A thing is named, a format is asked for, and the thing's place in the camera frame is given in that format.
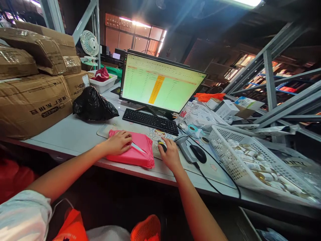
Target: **pink mailer bag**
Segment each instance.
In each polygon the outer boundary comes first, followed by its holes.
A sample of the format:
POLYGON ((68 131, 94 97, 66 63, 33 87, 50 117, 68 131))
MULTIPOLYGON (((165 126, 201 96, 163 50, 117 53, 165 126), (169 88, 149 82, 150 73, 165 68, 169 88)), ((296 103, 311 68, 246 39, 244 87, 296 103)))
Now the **pink mailer bag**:
MULTIPOLYGON (((109 137, 112 137, 119 131, 110 130, 109 137)), ((125 164, 131 164, 141 167, 154 168, 154 157, 152 150, 153 141, 148 136, 140 133, 130 132, 133 143, 136 144, 141 150, 136 149, 132 146, 125 153, 118 156, 107 156, 106 158, 110 161, 120 162, 125 164)))

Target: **desk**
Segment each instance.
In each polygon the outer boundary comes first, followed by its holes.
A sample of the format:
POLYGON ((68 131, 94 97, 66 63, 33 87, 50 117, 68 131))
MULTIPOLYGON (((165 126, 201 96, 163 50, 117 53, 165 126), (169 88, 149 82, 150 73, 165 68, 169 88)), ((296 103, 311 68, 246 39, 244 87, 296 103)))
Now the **desk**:
MULTIPOLYGON (((107 98, 107 100, 110 101, 117 109, 125 106, 138 108, 138 106, 133 106, 125 101, 119 100, 119 96, 117 94, 110 92, 119 86, 120 83, 115 84, 111 89, 103 93, 102 96, 107 98)), ((120 111, 119 114, 120 116, 117 118, 122 118, 123 112, 120 111)), ((103 124, 104 122, 85 122, 79 119, 77 115, 71 114, 51 128, 28 140, 17 141, 4 137, 0 137, 0 140, 44 151, 50 154, 63 154, 73 157, 80 155, 81 153, 91 149, 96 144, 105 140, 105 138, 96 134, 103 124)), ((173 173, 159 159, 155 159, 155 168, 151 170, 146 170, 138 166, 111 162, 106 159, 99 160, 95 165, 148 180, 176 186, 173 173)), ((221 197, 202 176, 189 171, 187 171, 187 174, 199 192, 221 197)), ((240 201, 237 199, 238 192, 236 189, 212 180, 210 180, 210 182, 220 192, 227 196, 225 198, 235 200, 241 206, 254 207, 256 210, 265 210, 267 214, 271 213, 271 211, 274 211, 278 214, 283 213, 287 215, 293 215, 294 217, 298 217, 299 215, 299 217, 304 219, 319 219, 321 216, 320 212, 315 209, 295 204, 283 203, 268 196, 241 187, 242 201, 240 201)))

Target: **cable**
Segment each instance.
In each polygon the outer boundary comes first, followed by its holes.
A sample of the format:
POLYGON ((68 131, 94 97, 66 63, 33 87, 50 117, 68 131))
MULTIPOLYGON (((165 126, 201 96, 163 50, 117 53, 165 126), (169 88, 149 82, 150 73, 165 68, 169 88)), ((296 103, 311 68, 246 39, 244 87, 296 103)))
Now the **cable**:
MULTIPOLYGON (((184 132, 185 134, 187 134, 185 131, 183 131, 182 129, 180 129, 180 128, 178 128, 180 131, 181 131, 181 134, 182 134, 182 132, 184 132)), ((198 144, 193 138, 191 138, 192 139, 192 141, 194 141, 200 148, 202 148, 219 166, 220 166, 220 168, 228 175, 228 177, 232 180, 232 182, 234 183, 234 185, 236 186, 236 189, 237 189, 237 191, 238 191, 238 198, 239 199, 242 199, 242 194, 241 194, 241 190, 240 190, 240 188, 238 187, 238 185, 236 184, 236 182, 234 181, 234 179, 230 176, 230 174, 221 166, 221 164, 219 164, 218 163, 218 161, 207 151, 207 150, 205 150, 200 144, 198 144)), ((197 168, 199 171, 200 171, 200 173, 202 174, 202 176, 206 179, 206 181, 218 192, 218 193, 220 193, 210 182, 209 182, 209 180, 207 179, 207 177, 201 172, 201 169, 200 169, 200 167, 199 167, 199 165, 198 165, 198 168, 197 168)))
POLYGON ((200 166, 197 164, 197 162, 194 162, 193 165, 196 167, 197 170, 199 170, 199 172, 202 174, 202 176, 205 178, 205 180, 208 182, 208 184, 210 184, 211 187, 215 189, 215 191, 217 191, 219 194, 221 194, 221 195, 224 196, 224 194, 222 194, 219 190, 217 190, 217 188, 214 187, 214 186, 211 184, 211 182, 207 179, 207 177, 203 174, 203 172, 201 171, 201 168, 200 168, 200 166))

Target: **product box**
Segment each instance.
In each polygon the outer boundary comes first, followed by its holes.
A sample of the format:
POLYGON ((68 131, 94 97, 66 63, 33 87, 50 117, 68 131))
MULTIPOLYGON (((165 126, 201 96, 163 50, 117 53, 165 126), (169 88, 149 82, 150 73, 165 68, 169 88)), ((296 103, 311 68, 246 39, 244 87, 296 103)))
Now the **product box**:
POLYGON ((52 38, 58 44, 63 56, 77 55, 74 38, 72 36, 32 23, 20 22, 17 20, 14 22, 19 29, 29 30, 52 38))
POLYGON ((239 109, 230 100, 223 100, 218 106, 213 110, 221 118, 225 118, 229 115, 234 116, 239 112, 239 109))
POLYGON ((1 136, 29 139, 72 112, 69 90, 62 75, 38 74, 0 81, 1 136))
POLYGON ((235 106, 239 109, 239 112, 236 113, 235 116, 241 117, 243 119, 247 119, 255 113, 255 110, 250 110, 240 105, 235 105, 235 106))
POLYGON ((16 28, 0 28, 0 38, 14 48, 26 50, 34 57, 38 68, 51 75, 67 71, 58 45, 52 38, 16 28))
POLYGON ((221 101, 216 98, 210 98, 210 100, 206 103, 206 106, 209 107, 211 110, 214 110, 216 106, 219 105, 221 101))
POLYGON ((81 61, 78 56, 63 56, 67 72, 63 75, 77 74, 81 71, 81 61))
POLYGON ((38 73, 35 60, 25 50, 0 44, 0 80, 38 73))
POLYGON ((74 101, 89 86, 88 72, 82 70, 78 74, 65 75, 65 80, 70 92, 72 101, 74 101))
POLYGON ((250 110, 258 110, 262 105, 264 105, 263 102, 252 100, 250 98, 246 98, 244 96, 239 97, 234 104, 237 104, 239 106, 245 107, 250 110))

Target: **window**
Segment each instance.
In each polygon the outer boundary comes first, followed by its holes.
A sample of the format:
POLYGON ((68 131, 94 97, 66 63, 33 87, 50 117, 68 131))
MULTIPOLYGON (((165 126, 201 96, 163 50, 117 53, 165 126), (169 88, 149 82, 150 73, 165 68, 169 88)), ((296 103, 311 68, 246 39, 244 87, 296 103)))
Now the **window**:
POLYGON ((164 29, 125 17, 105 14, 105 45, 111 53, 115 52, 115 48, 119 48, 158 56, 166 32, 164 29))

